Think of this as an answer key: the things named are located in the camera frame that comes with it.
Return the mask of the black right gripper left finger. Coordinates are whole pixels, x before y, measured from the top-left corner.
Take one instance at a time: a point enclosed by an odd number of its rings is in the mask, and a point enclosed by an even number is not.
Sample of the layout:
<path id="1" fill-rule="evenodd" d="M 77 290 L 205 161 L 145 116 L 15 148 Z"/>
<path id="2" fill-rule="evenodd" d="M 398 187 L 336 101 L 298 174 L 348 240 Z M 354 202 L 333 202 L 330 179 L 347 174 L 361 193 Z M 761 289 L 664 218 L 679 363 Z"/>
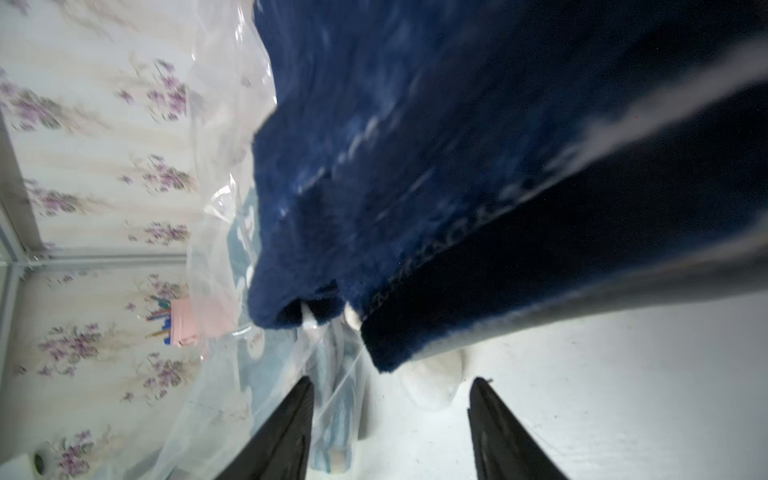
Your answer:
<path id="1" fill-rule="evenodd" d="M 314 386 L 303 376 L 216 480 L 303 480 L 308 469 Z"/>

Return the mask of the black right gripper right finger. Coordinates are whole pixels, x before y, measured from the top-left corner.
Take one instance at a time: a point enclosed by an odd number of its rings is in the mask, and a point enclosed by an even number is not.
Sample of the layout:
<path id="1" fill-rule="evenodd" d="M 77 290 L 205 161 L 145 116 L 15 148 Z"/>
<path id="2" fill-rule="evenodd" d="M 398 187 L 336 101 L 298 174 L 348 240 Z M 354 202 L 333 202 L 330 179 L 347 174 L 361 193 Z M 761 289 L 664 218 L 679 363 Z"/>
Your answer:
<path id="1" fill-rule="evenodd" d="M 567 480 L 484 378 L 472 383 L 468 418 L 480 480 Z"/>

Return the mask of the clear plastic vacuum bag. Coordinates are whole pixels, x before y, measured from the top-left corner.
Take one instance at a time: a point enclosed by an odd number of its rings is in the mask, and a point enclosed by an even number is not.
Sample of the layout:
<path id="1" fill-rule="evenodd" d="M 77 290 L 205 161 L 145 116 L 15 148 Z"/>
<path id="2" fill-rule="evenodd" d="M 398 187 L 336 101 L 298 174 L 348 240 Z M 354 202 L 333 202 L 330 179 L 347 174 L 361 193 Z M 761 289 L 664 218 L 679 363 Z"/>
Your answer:
<path id="1" fill-rule="evenodd" d="M 187 249 L 194 343 L 202 367 L 169 434 L 141 452 L 130 444 L 99 479 L 212 479 L 257 433 L 294 384 L 308 376 L 312 402 L 308 475 L 353 475 L 367 358 L 343 319 L 263 330 L 247 312 L 259 255 L 251 141 L 276 104 L 268 55 L 249 1 L 193 5 L 188 113 L 204 200 Z"/>

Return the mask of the navy blue star blanket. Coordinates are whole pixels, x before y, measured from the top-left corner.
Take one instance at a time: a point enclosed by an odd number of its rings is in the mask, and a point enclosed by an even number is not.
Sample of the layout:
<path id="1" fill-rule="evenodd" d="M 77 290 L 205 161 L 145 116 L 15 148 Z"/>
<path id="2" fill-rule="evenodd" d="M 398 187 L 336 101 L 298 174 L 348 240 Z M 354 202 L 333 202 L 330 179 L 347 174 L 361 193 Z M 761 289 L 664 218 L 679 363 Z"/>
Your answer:
<path id="1" fill-rule="evenodd" d="M 374 365 L 767 244 L 763 1 L 259 1 L 264 329 Z"/>

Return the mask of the light green blanket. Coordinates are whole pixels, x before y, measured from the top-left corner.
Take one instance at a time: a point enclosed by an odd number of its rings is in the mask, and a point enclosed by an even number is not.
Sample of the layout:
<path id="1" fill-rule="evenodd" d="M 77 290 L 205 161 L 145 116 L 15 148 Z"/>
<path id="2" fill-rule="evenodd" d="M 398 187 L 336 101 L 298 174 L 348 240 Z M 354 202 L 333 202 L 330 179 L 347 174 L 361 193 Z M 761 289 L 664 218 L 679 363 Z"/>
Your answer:
<path id="1" fill-rule="evenodd" d="M 464 364 L 463 352 L 454 350 L 410 361 L 396 375 L 416 407 L 436 412 L 452 404 L 463 381 Z"/>

